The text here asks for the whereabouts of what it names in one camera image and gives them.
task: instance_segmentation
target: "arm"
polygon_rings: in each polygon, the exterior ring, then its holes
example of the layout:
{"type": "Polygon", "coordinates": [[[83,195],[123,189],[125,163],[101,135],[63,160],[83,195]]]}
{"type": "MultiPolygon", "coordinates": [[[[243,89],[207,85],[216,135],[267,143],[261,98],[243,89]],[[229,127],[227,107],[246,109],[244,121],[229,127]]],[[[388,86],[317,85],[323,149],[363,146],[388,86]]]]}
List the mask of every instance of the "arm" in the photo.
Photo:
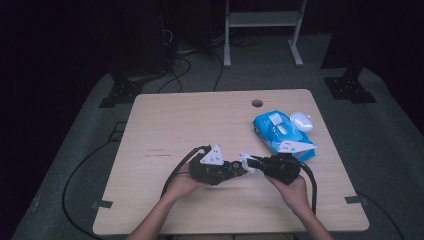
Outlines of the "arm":
{"type": "Polygon", "coordinates": [[[168,217],[172,206],[181,198],[184,198],[196,189],[205,186],[206,184],[197,182],[192,179],[187,173],[188,165],[181,167],[180,172],[169,185],[168,190],[158,203],[153,207],[146,218],[137,226],[137,228],[128,235],[127,239],[156,239],[168,217]]]}
{"type": "Polygon", "coordinates": [[[312,239],[332,240],[333,237],[327,229],[318,220],[309,207],[308,196],[306,192],[306,182],[302,176],[299,176],[290,185],[285,185],[277,179],[265,176],[281,193],[284,202],[293,213],[300,219],[306,231],[312,239]]]}

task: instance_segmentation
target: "dark background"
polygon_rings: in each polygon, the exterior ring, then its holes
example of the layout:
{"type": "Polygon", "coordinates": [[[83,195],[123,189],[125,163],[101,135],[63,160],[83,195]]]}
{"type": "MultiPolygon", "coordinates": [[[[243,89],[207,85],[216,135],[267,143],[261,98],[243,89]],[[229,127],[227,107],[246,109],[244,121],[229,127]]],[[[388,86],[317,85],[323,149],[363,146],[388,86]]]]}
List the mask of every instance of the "dark background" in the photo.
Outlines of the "dark background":
{"type": "MultiPolygon", "coordinates": [[[[198,2],[203,3],[197,4],[200,7],[209,4],[198,2]]],[[[310,0],[301,33],[334,33],[323,67],[345,67],[350,59],[359,59],[383,78],[422,131],[418,99],[424,75],[422,1],[385,2],[310,0]]],[[[223,3],[209,5],[213,31],[223,32],[223,3]]],[[[232,7],[243,3],[234,0],[232,7]]],[[[162,46],[156,35],[159,26],[172,28],[186,21],[176,19],[172,11],[187,4],[190,1],[0,1],[1,239],[12,236],[86,97],[109,72],[108,60],[120,56],[140,68],[161,70],[164,59],[152,64],[149,60],[155,55],[146,49],[151,44],[162,46]],[[138,6],[143,17],[130,23],[140,25],[121,28],[128,23],[123,16],[134,17],[137,12],[118,13],[117,4],[138,6]],[[156,12],[149,10],[155,4],[170,7],[159,8],[162,17],[156,18],[156,12]],[[158,42],[144,41],[133,48],[134,39],[152,35],[158,42]]],[[[292,1],[255,1],[252,10],[287,6],[293,7],[292,1]]]]}

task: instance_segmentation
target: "wooden table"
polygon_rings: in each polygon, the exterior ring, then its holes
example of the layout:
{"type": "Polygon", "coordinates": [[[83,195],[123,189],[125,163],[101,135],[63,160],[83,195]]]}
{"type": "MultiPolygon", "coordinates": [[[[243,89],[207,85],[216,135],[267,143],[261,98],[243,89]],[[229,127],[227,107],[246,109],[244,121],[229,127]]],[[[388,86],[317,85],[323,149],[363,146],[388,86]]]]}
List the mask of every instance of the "wooden table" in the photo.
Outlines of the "wooden table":
{"type": "MultiPolygon", "coordinates": [[[[309,114],[314,129],[307,135],[318,148],[306,163],[318,184],[317,216],[329,231],[363,231],[368,219],[359,203],[317,105],[308,90],[146,94],[135,100],[104,201],[93,231],[130,233],[159,200],[175,166],[194,148],[219,144],[227,161],[243,150],[270,156],[253,132],[260,114],[280,110],[309,114]],[[262,107],[254,107],[261,100],[262,107]]],[[[307,175],[308,195],[311,184],[307,175]]],[[[171,210],[163,234],[280,233],[305,231],[261,172],[205,187],[180,200],[171,210]]]]}

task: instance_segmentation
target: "white plastic piece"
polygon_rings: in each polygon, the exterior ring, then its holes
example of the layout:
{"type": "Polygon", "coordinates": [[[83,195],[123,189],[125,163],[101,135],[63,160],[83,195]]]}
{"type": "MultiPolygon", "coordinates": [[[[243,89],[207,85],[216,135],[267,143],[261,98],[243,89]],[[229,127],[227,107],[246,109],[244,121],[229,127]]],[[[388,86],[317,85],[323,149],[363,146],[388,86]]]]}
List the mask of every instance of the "white plastic piece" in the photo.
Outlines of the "white plastic piece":
{"type": "Polygon", "coordinates": [[[224,165],[221,147],[216,145],[214,148],[212,148],[212,150],[210,150],[202,159],[200,159],[200,163],[218,166],[224,165]]]}
{"type": "Polygon", "coordinates": [[[290,116],[290,121],[296,126],[299,131],[311,131],[314,126],[312,124],[311,116],[303,112],[295,112],[290,116]]]}
{"type": "Polygon", "coordinates": [[[283,142],[281,142],[280,146],[278,147],[278,152],[297,153],[297,152],[303,152],[303,151],[311,150],[315,148],[317,148],[317,146],[314,144],[284,140],[283,142]]]}
{"type": "Polygon", "coordinates": [[[281,118],[280,114],[278,113],[274,113],[272,115],[269,115],[269,120],[271,120],[272,124],[274,124],[274,126],[278,126],[283,122],[283,119],[281,118]]]}
{"type": "Polygon", "coordinates": [[[259,169],[256,168],[251,168],[249,167],[249,165],[247,164],[247,159],[252,159],[252,160],[256,160],[258,161],[256,158],[253,158],[252,156],[250,156],[246,151],[242,151],[239,154],[239,160],[241,162],[241,166],[246,170],[249,171],[251,173],[257,172],[259,171],[259,169]]]}

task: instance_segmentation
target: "table hole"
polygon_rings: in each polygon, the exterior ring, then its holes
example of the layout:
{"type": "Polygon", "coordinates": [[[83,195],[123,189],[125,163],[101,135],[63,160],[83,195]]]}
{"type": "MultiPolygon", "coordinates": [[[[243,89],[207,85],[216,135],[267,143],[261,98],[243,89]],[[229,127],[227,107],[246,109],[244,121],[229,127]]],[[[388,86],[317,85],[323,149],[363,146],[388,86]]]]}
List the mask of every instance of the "table hole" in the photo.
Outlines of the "table hole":
{"type": "Polygon", "coordinates": [[[254,107],[259,108],[259,107],[262,107],[263,105],[264,105],[264,103],[259,99],[255,99],[255,100],[252,101],[252,106],[254,106],[254,107]]]}

